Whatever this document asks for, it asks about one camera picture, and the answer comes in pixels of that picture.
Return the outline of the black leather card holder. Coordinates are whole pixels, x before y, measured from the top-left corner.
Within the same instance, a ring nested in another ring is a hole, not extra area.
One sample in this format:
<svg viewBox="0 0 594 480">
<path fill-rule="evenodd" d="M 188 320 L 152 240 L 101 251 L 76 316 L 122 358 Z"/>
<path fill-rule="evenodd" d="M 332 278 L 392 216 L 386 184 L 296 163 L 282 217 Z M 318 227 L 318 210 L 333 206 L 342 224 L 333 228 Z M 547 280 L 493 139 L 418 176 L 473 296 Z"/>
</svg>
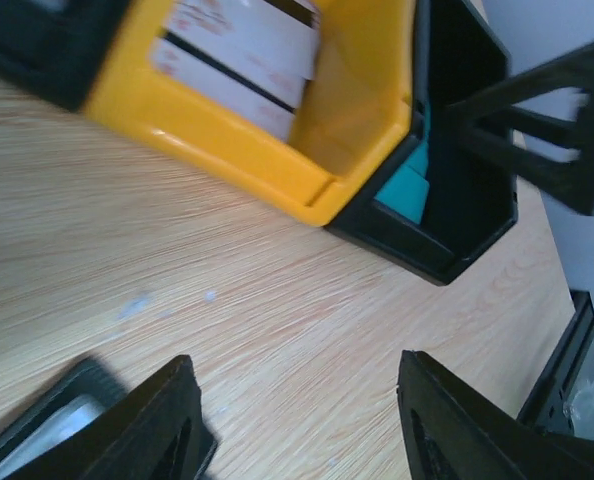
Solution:
<svg viewBox="0 0 594 480">
<path fill-rule="evenodd" d="M 73 365 L 0 433 L 0 479 L 83 430 L 128 395 L 99 360 Z"/>
</svg>

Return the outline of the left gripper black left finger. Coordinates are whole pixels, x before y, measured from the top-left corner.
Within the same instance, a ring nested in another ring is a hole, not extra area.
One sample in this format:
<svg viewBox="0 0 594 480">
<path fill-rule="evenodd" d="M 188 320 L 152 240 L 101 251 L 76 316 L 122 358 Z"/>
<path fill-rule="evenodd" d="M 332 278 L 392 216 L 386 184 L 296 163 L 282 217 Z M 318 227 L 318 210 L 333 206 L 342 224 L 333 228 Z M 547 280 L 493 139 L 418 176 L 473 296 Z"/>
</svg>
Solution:
<svg viewBox="0 0 594 480">
<path fill-rule="evenodd" d="M 208 479 L 216 438 L 192 360 L 178 355 L 12 479 Z"/>
</svg>

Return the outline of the black bin with teal cards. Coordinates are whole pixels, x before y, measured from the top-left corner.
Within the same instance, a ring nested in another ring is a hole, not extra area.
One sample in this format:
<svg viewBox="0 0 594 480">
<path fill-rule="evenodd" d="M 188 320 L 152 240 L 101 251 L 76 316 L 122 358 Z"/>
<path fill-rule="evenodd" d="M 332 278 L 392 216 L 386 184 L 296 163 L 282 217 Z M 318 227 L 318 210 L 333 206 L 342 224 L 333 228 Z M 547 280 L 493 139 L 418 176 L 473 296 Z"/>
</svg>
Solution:
<svg viewBox="0 0 594 480">
<path fill-rule="evenodd" d="M 507 78 L 509 70 L 507 50 L 470 2 L 418 2 L 410 132 L 327 230 L 435 285 L 461 275 L 517 222 L 516 178 L 458 146 L 440 117 L 446 106 Z M 422 146 L 429 193 L 414 223 L 378 192 Z"/>
</svg>

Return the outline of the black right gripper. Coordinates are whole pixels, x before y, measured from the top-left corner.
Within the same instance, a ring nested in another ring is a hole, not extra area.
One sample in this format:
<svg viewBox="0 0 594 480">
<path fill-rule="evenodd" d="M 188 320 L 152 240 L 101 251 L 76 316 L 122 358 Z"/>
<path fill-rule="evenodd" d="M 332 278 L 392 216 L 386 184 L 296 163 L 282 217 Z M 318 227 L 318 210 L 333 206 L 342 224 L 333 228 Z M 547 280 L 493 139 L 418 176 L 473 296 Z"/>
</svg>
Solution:
<svg viewBox="0 0 594 480">
<path fill-rule="evenodd" d="M 573 120 L 519 106 L 563 88 L 576 88 L 586 95 Z M 594 215 L 594 42 L 453 103 L 445 116 L 460 126 L 489 119 L 515 130 L 563 130 L 556 143 L 576 152 L 568 162 L 522 149 L 476 127 L 463 128 L 459 143 L 578 214 Z"/>
</svg>

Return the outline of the yellow plastic bin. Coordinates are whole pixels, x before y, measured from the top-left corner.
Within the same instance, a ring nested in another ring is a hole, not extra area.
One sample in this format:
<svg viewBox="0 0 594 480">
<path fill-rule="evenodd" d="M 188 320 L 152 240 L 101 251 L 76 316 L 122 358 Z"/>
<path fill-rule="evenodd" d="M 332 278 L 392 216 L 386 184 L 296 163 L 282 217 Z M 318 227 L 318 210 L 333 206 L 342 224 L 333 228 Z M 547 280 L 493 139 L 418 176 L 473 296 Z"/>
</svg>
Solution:
<svg viewBox="0 0 594 480">
<path fill-rule="evenodd" d="M 324 226 L 411 132 L 417 1 L 134 1 L 86 117 Z"/>
</svg>

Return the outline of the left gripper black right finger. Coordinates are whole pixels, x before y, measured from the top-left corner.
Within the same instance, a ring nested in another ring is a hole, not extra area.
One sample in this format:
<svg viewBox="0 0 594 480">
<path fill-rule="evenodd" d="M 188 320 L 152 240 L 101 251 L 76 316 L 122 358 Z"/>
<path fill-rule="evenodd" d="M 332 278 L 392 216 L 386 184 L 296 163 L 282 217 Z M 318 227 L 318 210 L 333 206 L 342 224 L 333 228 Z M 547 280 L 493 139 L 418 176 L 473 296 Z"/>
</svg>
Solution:
<svg viewBox="0 0 594 480">
<path fill-rule="evenodd" d="M 594 479 L 594 441 L 529 429 L 425 352 L 403 351 L 397 395 L 414 479 Z"/>
</svg>

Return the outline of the black bin with red cards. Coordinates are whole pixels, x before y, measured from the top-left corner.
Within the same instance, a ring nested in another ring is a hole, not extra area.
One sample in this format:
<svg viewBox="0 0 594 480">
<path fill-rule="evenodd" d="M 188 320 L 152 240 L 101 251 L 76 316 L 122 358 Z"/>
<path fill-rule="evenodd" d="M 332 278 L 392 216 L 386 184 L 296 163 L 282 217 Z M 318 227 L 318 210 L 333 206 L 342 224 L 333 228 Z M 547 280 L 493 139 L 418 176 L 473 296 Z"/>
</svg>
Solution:
<svg viewBox="0 0 594 480">
<path fill-rule="evenodd" d="M 69 111 L 84 104 L 128 1 L 0 1 L 0 76 Z"/>
</svg>

